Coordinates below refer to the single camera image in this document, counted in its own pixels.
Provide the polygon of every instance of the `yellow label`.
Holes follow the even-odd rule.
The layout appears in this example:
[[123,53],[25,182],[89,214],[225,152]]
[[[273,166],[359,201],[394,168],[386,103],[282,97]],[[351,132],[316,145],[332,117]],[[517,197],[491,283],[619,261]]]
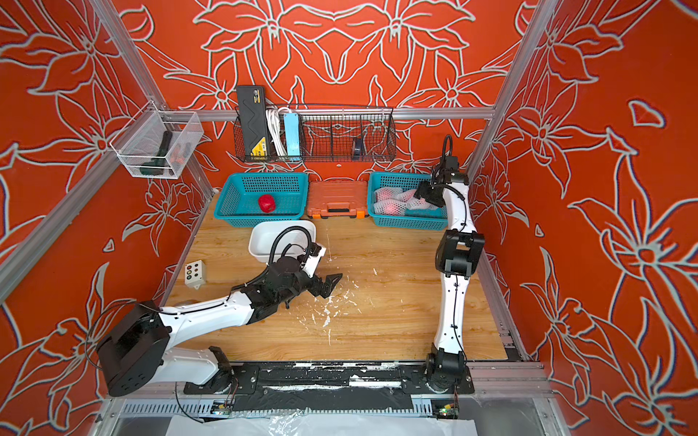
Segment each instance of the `yellow label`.
[[252,149],[250,156],[266,156],[267,155],[267,138],[262,138],[257,145]]

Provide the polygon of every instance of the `toolbox handle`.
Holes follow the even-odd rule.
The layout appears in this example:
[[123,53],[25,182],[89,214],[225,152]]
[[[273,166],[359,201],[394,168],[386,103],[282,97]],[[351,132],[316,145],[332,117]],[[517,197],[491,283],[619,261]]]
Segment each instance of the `toolbox handle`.
[[349,212],[349,203],[347,202],[337,202],[337,203],[327,203],[328,212]]

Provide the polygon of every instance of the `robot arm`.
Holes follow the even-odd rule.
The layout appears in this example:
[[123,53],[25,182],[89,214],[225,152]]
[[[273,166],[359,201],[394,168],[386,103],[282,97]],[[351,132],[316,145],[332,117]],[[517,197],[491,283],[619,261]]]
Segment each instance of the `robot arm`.
[[249,283],[234,286],[228,296],[182,306],[157,308],[143,301],[118,323],[97,346],[111,396],[123,396],[147,383],[189,382],[197,393],[216,393],[226,389],[232,379],[228,359],[217,347],[200,351],[175,347],[179,343],[211,331],[252,324],[273,315],[303,291],[314,296],[330,296],[342,274],[327,276],[323,282],[315,275],[326,248],[308,238],[305,254],[282,256],[274,261],[276,244],[290,231],[276,238],[269,266]]
[[[451,153],[446,154],[450,142]],[[443,142],[439,165],[430,181],[422,182],[415,196],[436,206],[446,206],[448,227],[436,251],[436,269],[441,272],[441,312],[439,327],[426,359],[426,378],[430,386],[447,389],[458,384],[466,371],[463,350],[463,307],[470,277],[484,247],[468,206],[468,176],[459,171],[452,156],[453,140]]]

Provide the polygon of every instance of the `white cable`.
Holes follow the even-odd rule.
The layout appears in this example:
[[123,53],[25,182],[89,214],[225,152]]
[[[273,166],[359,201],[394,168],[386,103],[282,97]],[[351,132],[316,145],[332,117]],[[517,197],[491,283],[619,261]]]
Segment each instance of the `white cable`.
[[281,122],[279,121],[279,111],[276,109],[267,109],[267,126],[269,133],[272,135],[274,147],[276,148],[277,156],[286,156],[286,149],[281,143]]

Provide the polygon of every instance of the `black wire basket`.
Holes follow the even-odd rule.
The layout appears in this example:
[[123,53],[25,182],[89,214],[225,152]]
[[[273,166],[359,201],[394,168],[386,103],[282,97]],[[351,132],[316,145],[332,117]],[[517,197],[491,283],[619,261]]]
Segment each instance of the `black wire basket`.
[[[242,162],[390,162],[395,159],[396,133],[391,107],[289,105],[299,115],[300,156],[279,156],[270,142],[266,156],[245,153],[240,117],[235,119],[235,157]],[[286,138],[281,122],[281,142]]]

